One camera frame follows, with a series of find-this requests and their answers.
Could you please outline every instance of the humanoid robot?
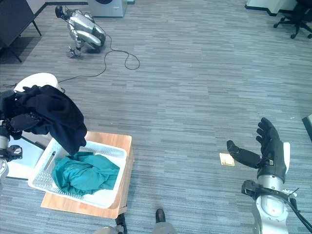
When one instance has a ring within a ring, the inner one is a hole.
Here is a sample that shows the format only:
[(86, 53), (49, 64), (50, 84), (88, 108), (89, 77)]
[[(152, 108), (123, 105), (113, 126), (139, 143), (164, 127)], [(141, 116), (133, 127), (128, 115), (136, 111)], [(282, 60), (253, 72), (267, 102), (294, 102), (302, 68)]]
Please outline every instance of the humanoid robot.
[(69, 35), (75, 41), (75, 49), (69, 46), (70, 54), (73, 57), (81, 55), (81, 48), (84, 44), (87, 44), (93, 52), (100, 52), (105, 42), (105, 32), (95, 23), (89, 13), (82, 13), (78, 9), (68, 8), (64, 13), (63, 7), (59, 5), (55, 8), (55, 14), (58, 18), (67, 22)]

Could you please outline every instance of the white tray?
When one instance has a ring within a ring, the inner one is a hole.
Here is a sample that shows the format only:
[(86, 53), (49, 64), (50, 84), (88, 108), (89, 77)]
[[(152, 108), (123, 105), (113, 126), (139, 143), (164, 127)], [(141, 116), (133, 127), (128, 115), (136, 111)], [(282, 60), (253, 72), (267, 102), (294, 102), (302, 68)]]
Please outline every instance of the white tray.
[(54, 159), (58, 157), (65, 157), (68, 155), (68, 153), (54, 138), (50, 141), (49, 145), (39, 159), (36, 167), (34, 168), (32, 175), (30, 175), (28, 179), (28, 185), (35, 189), (57, 194), (59, 196), (97, 206), (103, 209), (109, 208), (113, 204), (120, 186), (126, 165), (126, 151), (114, 146), (104, 145), (92, 141), (87, 141), (86, 146), (80, 147), (79, 151), (101, 154), (119, 167), (119, 173), (117, 175), (113, 190), (102, 189), (92, 195), (87, 194), (84, 196), (62, 192), (54, 183), (51, 173), (55, 167)]

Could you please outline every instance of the black office chair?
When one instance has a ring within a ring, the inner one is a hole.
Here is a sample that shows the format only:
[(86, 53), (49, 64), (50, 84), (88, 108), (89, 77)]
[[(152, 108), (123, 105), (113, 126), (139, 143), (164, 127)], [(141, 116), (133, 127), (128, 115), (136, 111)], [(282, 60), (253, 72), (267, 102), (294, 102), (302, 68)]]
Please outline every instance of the black office chair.
[(312, 29), (306, 24), (307, 22), (312, 22), (312, 0), (297, 0), (298, 4), (293, 10), (290, 16), (285, 16), (281, 20), (274, 24), (274, 28), (277, 28), (279, 24), (294, 24), (296, 27), (296, 32), (291, 35), (291, 39), (294, 39), (300, 28), (308, 30), (311, 34), (308, 38), (312, 38)]

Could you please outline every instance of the wooden table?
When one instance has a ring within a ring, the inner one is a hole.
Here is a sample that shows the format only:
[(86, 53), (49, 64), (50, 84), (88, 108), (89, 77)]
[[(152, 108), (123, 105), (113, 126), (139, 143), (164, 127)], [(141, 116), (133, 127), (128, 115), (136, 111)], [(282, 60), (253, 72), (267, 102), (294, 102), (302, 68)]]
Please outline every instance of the wooden table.
[(134, 155), (132, 153), (131, 147), (132, 138), (131, 136), (126, 135), (88, 132), (85, 139), (119, 147), (127, 152), (125, 171), (123, 173), (114, 203), (108, 209), (101, 209), (95, 206), (61, 197), (59, 195), (45, 193), (45, 196), (41, 203), (41, 207), (116, 219), (118, 215), (123, 214), (127, 211), (127, 196), (129, 191), (131, 170), (134, 161)]

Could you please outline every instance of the white cabinet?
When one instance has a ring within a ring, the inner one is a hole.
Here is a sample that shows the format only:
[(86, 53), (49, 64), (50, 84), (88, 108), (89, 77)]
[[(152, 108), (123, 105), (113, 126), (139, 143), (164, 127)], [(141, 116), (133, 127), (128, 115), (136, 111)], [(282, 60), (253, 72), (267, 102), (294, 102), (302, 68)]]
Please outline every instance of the white cabinet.
[(246, 5), (251, 7), (268, 8), (271, 13), (278, 13), (279, 10), (293, 10), (296, 0), (248, 0)]

